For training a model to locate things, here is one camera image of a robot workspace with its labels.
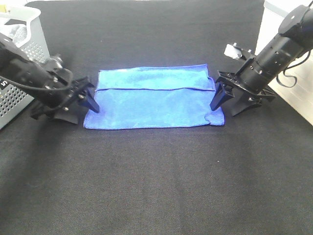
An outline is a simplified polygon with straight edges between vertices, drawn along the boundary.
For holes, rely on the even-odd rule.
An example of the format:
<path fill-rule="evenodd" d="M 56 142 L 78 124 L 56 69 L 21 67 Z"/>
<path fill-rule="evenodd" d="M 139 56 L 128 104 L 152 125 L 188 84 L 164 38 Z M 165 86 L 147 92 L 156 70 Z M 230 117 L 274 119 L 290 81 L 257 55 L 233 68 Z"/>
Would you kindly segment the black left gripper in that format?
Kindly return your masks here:
<path fill-rule="evenodd" d="M 71 104 L 75 102 L 99 113 L 99 105 L 90 91 L 94 85 L 89 77 L 74 80 L 73 73 L 66 69 L 59 70 L 54 77 L 58 79 L 56 83 L 48 85 L 43 91 L 35 91 L 32 95 L 36 99 L 36 105 L 30 113 L 33 119 L 38 120 L 45 115 L 51 120 L 78 124 L 77 112 L 70 110 Z"/>

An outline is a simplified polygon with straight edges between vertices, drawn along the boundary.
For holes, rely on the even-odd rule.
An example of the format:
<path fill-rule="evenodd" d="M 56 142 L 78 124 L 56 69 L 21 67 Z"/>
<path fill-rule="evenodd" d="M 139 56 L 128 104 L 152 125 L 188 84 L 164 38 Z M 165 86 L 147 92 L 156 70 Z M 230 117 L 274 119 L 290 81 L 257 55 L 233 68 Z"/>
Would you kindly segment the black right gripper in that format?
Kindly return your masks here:
<path fill-rule="evenodd" d="M 258 108 L 264 99 L 271 102 L 276 98 L 268 83 L 262 67 L 252 58 L 248 59 L 236 73 L 218 71 L 216 91 L 210 108 L 215 111 L 222 104 L 232 99 L 234 88 L 241 92 L 241 96 L 231 106 L 233 117 L 249 109 Z"/>

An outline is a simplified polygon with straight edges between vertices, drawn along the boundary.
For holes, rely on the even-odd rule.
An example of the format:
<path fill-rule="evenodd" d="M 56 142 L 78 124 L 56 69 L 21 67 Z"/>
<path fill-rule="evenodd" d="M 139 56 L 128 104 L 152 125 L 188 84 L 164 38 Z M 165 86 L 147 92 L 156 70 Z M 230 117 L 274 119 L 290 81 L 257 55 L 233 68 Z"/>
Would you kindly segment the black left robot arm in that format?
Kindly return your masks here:
<path fill-rule="evenodd" d="M 72 71 L 63 68 L 62 63 L 59 55 L 44 63 L 31 60 L 9 37 L 0 36 L 0 77 L 36 100 L 30 115 L 33 119 L 46 115 L 77 124 L 77 115 L 69 111 L 74 102 L 99 113 L 99 105 L 90 92 L 94 87 L 90 79 L 74 79 Z"/>

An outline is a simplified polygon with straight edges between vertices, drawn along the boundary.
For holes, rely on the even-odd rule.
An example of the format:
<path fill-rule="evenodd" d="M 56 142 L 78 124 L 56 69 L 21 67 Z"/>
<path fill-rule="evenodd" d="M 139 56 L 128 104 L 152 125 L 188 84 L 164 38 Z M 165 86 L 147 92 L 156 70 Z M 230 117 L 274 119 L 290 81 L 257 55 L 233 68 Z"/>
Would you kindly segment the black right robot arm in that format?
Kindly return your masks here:
<path fill-rule="evenodd" d="M 295 59 L 310 53 L 312 48 L 313 10 L 304 5 L 285 16 L 277 34 L 257 55 L 235 44 L 227 45 L 225 55 L 244 63 L 235 73 L 218 72 L 211 110 L 234 98 L 233 89 L 241 92 L 240 98 L 231 106 L 233 116 L 260 107 L 263 100 L 273 101 L 276 95 L 269 83 L 289 69 Z"/>

